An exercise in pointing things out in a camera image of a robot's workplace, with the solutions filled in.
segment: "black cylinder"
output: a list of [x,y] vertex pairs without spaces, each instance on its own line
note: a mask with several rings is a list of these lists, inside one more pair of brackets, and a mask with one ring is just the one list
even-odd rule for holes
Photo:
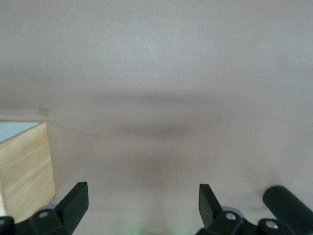
[[313,212],[283,186],[273,186],[263,195],[263,201],[280,221],[297,235],[313,235]]

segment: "wood grain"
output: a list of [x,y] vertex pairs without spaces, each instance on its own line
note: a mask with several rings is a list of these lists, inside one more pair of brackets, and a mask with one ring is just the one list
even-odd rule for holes
[[0,179],[6,214],[16,222],[51,200],[55,185],[45,122],[0,144]]

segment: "light wood surface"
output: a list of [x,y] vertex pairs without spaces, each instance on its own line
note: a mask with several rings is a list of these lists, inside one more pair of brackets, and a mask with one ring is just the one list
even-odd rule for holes
[[0,144],[0,207],[16,222],[45,206],[55,194],[47,124]]

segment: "light blue surface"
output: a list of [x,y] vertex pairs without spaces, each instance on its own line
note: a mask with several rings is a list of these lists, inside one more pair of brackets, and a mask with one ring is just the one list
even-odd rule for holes
[[3,142],[38,124],[39,122],[0,122],[0,142]]

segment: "wooden block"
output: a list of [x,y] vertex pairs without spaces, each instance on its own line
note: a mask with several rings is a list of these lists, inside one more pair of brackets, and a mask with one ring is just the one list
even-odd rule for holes
[[0,211],[18,223],[55,194],[47,124],[0,143]]

